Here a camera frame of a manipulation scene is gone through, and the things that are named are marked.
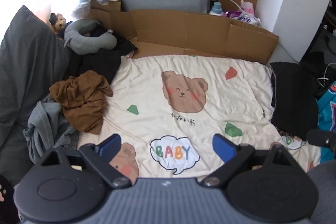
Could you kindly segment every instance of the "brown shirt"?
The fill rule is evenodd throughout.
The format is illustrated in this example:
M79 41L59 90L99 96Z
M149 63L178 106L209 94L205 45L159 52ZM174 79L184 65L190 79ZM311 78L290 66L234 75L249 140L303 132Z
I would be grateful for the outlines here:
M51 97L62 105L65 118L79 132L98 134L103 124L105 95L113 92L106 78L89 70L77 78L56 82Z

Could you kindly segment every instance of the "bear print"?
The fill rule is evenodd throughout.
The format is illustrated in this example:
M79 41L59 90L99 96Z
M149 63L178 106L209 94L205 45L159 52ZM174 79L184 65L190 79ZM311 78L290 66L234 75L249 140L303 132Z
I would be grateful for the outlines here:
M189 78L173 71L164 71L161 77L163 94L174 110L183 113L203 110L208 90L208 83L203 78Z
M0 202L4 202L5 201L5 196L4 195L6 194L6 190L5 189L1 190L1 188L2 188L2 186L0 184Z
M135 149L129 143L123 143L121 149L116 156L110 161L110 165L116 170L128 177L132 184L134 184L139 177L139 167L137 161Z

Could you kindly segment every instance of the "dark gray pillow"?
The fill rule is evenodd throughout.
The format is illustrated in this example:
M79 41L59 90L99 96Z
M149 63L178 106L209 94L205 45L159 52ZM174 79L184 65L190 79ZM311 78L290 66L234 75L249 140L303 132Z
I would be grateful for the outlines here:
M22 130L49 87L68 66L63 41L26 6L14 16L0 45L0 175L12 185L29 170Z

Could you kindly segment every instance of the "metal screw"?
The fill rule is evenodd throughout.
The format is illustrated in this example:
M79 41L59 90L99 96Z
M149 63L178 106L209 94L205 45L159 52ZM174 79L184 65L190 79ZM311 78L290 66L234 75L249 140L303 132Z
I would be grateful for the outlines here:
M204 180L206 186L217 186L221 181L217 177L208 177Z
M112 184L116 187L125 187L129 183L129 179L125 177L115 178Z

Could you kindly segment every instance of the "white cable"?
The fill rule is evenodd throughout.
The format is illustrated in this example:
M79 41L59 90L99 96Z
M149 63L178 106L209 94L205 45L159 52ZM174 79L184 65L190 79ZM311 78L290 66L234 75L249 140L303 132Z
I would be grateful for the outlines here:
M325 78L325 77L317 78L317 80L322 80L322 79L324 79L324 80L328 80L328 81L329 81L329 78Z
M320 83L320 80L328 80L329 81L329 79L328 78L325 78L325 77L320 77L320 78L317 78L317 83L319 83L322 87L325 87L326 86L326 81L324 81L324 85L322 85L321 83Z
M261 23L261 21L260 21L260 19L259 18L257 18L257 17L255 17L254 15L252 15L252 14L249 14L249 13L247 13L247 12L245 12L235 1L233 1L233 0L229 0L229 1L231 1L232 3L234 3L238 8L239 8L239 10L241 10L245 15L250 15L250 16L253 16L254 17L254 19L257 21L257 22L259 22L259 24L264 28L264 29L266 29L265 27L264 27L264 25Z
M324 75L323 75L323 78L324 78L324 85L326 85L326 80L329 80L328 78L326 78L326 73L327 73L327 69L328 69L328 67L329 67L330 65L336 65L336 63L331 62L331 63L329 63L329 64L327 65L327 67L325 68L325 70L324 70Z

